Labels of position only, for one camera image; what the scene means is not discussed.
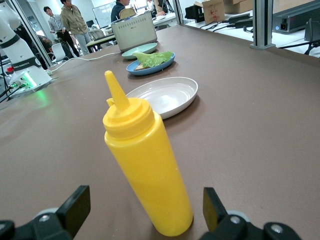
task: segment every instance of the brown table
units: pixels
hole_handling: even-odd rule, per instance
[[[73,60],[45,89],[0,104],[1,219],[20,226],[89,185],[91,212],[75,239],[197,240],[207,231],[203,187],[214,187],[259,228],[281,222],[320,239],[319,59],[180,25],[157,35],[157,49],[176,54],[164,71],[130,75],[120,54]],[[104,142],[106,70],[126,93],[166,77],[198,82],[194,102],[164,121],[194,211],[179,237],[153,228]]]

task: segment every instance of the jeans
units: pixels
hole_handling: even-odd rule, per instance
[[[82,49],[83,55],[89,54],[90,52],[86,46],[86,44],[91,41],[89,34],[88,33],[76,34],[75,37],[80,44],[80,48]]]

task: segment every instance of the beige jacket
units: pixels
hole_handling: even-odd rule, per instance
[[[87,33],[88,26],[81,16],[80,10],[75,5],[72,5],[71,9],[66,6],[61,8],[60,17],[65,29],[73,35]]]

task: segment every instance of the whiteboard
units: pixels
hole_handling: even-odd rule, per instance
[[[105,28],[111,24],[111,11],[114,5],[116,5],[116,2],[92,8],[95,19],[100,28]]]

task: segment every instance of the bottle cap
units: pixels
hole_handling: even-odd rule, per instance
[[[103,117],[108,135],[115,139],[134,138],[148,130],[155,122],[153,110],[145,99],[127,98],[112,71],[104,73],[112,98]]]

